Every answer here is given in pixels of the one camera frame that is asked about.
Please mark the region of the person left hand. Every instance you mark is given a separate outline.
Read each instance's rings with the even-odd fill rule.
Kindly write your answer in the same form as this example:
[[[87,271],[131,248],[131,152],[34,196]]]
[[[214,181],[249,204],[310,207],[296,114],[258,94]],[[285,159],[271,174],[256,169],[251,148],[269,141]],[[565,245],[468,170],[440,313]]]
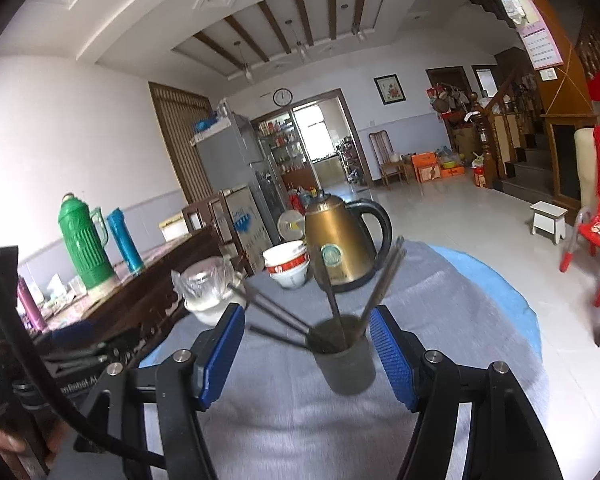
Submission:
[[[69,430],[69,426],[61,420],[54,426],[47,435],[46,445],[48,448],[48,454],[45,457],[47,465],[52,464],[55,461],[55,457],[60,448],[61,442],[65,439],[65,436]],[[0,429],[0,450],[9,453],[15,453],[17,455],[23,455],[27,452],[27,442],[15,434],[10,434]]]

